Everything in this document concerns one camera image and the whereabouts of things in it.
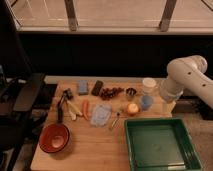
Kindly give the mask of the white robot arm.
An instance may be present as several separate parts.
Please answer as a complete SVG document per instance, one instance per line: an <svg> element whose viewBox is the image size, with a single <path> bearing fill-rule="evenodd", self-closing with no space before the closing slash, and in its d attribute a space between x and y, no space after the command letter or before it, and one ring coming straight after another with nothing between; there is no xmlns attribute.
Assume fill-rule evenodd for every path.
<svg viewBox="0 0 213 171"><path fill-rule="evenodd" d="M204 75L207 67L206 59L200 55L170 61L167 78L159 86L161 98L171 103L188 89L213 109L213 80Z"/></svg>

